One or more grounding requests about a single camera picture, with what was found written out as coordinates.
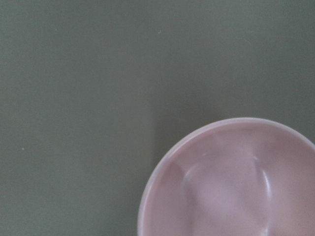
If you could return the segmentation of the small pink bowl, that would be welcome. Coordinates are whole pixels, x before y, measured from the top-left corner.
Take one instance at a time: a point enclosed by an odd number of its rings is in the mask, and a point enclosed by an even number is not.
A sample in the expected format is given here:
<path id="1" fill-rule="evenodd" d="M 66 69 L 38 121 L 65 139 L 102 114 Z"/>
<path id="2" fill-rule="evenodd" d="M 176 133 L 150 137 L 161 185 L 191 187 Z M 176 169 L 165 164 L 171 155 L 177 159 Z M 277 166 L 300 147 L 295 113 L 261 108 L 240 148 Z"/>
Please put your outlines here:
<path id="1" fill-rule="evenodd" d="M 312 236 L 315 146 L 260 118 L 206 125 L 172 147 L 152 172 L 140 236 Z"/>

